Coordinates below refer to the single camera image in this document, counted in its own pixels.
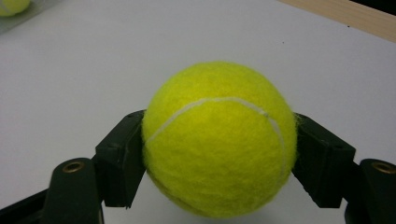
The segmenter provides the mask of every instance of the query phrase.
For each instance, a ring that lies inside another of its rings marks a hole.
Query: yellow tennis ball
[[[236,63],[198,63],[171,77],[149,104],[142,133],[153,182],[206,217],[270,202],[296,158],[289,106],[265,77]]]
[[[0,17],[14,16],[29,7],[30,0],[0,0]]]

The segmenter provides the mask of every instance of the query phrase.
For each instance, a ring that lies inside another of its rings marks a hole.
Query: white table surface
[[[292,109],[358,151],[396,162],[396,44],[277,1],[67,0],[0,35],[0,208],[49,185],[58,164],[91,158],[175,72],[225,60],[264,73]],[[290,177],[243,217],[191,215],[145,175],[132,208],[106,223],[345,223]]]

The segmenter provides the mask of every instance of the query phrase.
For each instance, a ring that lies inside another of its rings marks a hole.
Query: felt surface
[[[235,217],[268,203],[295,161],[294,116],[262,75],[198,63],[171,77],[143,121],[148,173],[195,214]]]
[[[30,0],[0,0],[0,17],[13,16],[29,7]]]

